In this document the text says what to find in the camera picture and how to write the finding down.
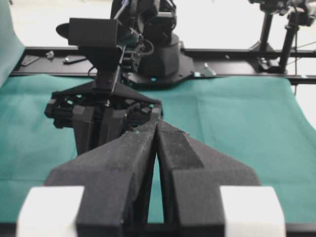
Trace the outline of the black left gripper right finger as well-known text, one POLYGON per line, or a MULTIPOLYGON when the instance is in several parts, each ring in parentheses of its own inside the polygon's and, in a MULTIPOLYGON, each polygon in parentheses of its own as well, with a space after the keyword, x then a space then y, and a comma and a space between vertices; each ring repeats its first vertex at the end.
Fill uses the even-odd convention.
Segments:
POLYGON ((157 138, 165 222, 182 237, 224 236, 220 186, 259 186, 255 171, 164 121, 157 138))

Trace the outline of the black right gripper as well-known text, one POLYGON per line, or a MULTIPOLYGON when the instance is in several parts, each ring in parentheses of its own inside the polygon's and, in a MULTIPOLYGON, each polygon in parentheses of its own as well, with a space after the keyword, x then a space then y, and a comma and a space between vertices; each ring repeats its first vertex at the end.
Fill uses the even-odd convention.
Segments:
POLYGON ((163 117, 162 102, 116 83, 97 87, 88 82, 55 91, 44 114, 56 128, 74 130, 78 156, 119 138, 126 131, 163 117))

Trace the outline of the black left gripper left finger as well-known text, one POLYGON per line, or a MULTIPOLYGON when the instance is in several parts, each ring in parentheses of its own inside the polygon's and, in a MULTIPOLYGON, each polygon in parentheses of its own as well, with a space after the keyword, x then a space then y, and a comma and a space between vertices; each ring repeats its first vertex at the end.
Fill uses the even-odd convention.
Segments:
POLYGON ((147 222, 158 120, 52 169, 46 186, 84 186, 76 228, 80 237, 121 237, 147 222))

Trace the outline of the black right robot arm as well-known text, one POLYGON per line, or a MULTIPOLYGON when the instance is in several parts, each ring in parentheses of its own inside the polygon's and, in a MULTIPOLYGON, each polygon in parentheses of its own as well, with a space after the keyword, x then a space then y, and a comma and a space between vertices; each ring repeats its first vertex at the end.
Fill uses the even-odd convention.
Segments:
POLYGON ((96 70, 92 81, 51 95, 44 111, 57 128, 74 131, 77 154, 162 117, 162 103, 133 82, 175 84, 193 74, 181 52, 171 0, 115 0, 109 19, 70 18, 56 32, 96 70))

